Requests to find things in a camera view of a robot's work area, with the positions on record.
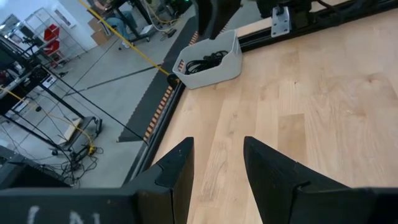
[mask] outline person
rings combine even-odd
[[[111,0],[88,0],[88,3],[91,5],[92,9],[99,15],[103,16],[104,20],[111,26],[115,27],[118,32],[128,41],[130,41],[131,35],[127,33],[126,24],[121,19],[119,14],[113,12],[113,10],[107,10],[109,2]],[[137,28],[136,21],[134,20],[131,12],[122,11],[124,17],[130,22],[133,28]],[[123,42],[122,43],[125,48],[129,48],[130,46]]]

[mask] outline wheel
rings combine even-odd
[[[178,83],[180,83],[180,80],[174,73],[171,73],[167,76],[167,82],[174,90],[177,87]]]

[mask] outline floor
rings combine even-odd
[[[262,223],[245,136],[349,187],[397,187],[397,19],[395,9],[246,52],[239,77],[185,90],[154,162],[195,138],[187,223]]]
[[[172,38],[161,42],[160,38],[162,36],[157,32],[151,37],[149,43],[144,40],[136,43],[137,48],[148,55],[155,63],[162,63],[169,48],[179,35],[179,31],[182,30],[186,21],[193,15],[194,8],[191,7],[176,25],[177,33]],[[256,4],[254,2],[244,2],[244,7],[231,19],[228,28],[235,29],[256,22],[259,19],[261,18]],[[146,22],[142,17],[136,18],[136,20],[139,27],[146,26]],[[119,51],[120,43],[121,41],[117,37],[112,37],[106,44],[96,47],[83,54],[80,59],[70,62],[64,68],[69,73],[63,80],[125,124],[152,81],[156,69],[148,69],[145,72],[112,81],[152,66],[131,49]],[[123,183],[137,152],[141,147],[145,147],[145,144],[143,142],[116,142],[123,130],[120,124],[89,104],[81,96],[73,94],[71,89],[62,82],[57,81],[51,89],[83,115],[92,116],[95,114],[103,119],[104,130],[95,139],[94,143],[104,149],[104,154],[97,155],[99,160],[96,168],[83,176],[80,180],[80,187],[119,187]],[[59,103],[54,103],[53,101],[55,100],[45,92],[37,90],[31,93],[31,96],[48,113],[61,118],[64,116],[68,119],[76,118],[66,107]],[[35,112],[34,110],[25,110],[23,117],[37,128],[21,119],[18,122],[42,136],[43,134],[39,130],[43,131],[54,142],[59,142],[61,139],[59,135],[68,128],[68,125],[63,121],[50,119],[44,113]],[[51,156],[48,145],[16,126],[3,123],[0,130],[0,139],[2,139],[0,144],[10,149],[17,148],[17,151],[28,158],[36,159],[37,162],[42,164],[53,165],[66,161],[63,155]],[[91,161],[85,159],[84,164],[89,166]]]

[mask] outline white wall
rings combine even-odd
[[[6,5],[0,9],[0,22],[4,21],[10,14],[14,14],[22,21],[41,7],[51,11],[56,5],[61,5],[60,8],[66,9],[67,13],[76,20],[76,26],[68,29],[70,35],[85,50],[96,47],[96,42],[91,38],[93,30],[87,24],[92,16],[86,12],[86,9],[78,0],[8,0]]]

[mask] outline metal bracket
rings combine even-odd
[[[271,37],[288,34],[291,29],[292,24],[290,21],[289,8],[287,6],[274,7],[272,9]]]

